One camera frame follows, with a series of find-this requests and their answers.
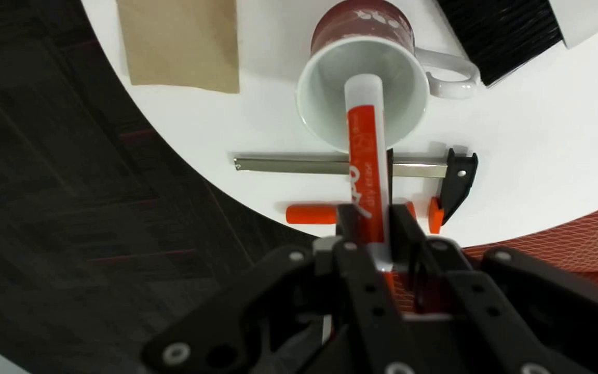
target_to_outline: dark floor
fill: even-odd
[[[308,239],[173,155],[78,0],[0,0],[1,355],[34,374],[133,374],[150,334]]]

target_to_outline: beige cloth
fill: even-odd
[[[133,85],[238,91],[234,0],[118,0]]]

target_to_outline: metal rod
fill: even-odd
[[[347,174],[347,159],[288,159],[288,156],[241,156],[234,159],[237,170],[255,172],[297,172],[297,174]],[[394,176],[415,176],[415,179],[444,179],[444,161],[408,161],[396,159],[392,164]]]

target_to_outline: red mug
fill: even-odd
[[[452,71],[462,79],[444,81],[424,67]],[[470,98],[480,78],[466,59],[420,50],[406,17],[391,3],[339,3],[313,32],[312,59],[297,85],[297,109],[303,124],[340,151],[347,151],[343,87],[361,73],[381,79],[387,148],[422,123],[429,96]]]

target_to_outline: white table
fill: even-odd
[[[133,87],[117,0],[82,0],[118,79],[155,131],[210,184],[285,223],[287,203],[348,202],[345,176],[237,172],[237,155],[333,155],[299,123],[294,81],[309,36],[336,0],[238,0],[241,94]],[[427,50],[462,54],[433,0],[396,0]],[[598,211],[598,36],[555,45],[475,98],[432,101],[396,155],[480,155],[470,200],[443,236],[477,246],[543,231]],[[396,179],[394,197],[426,212],[438,180]],[[333,226],[297,226],[333,236]]]

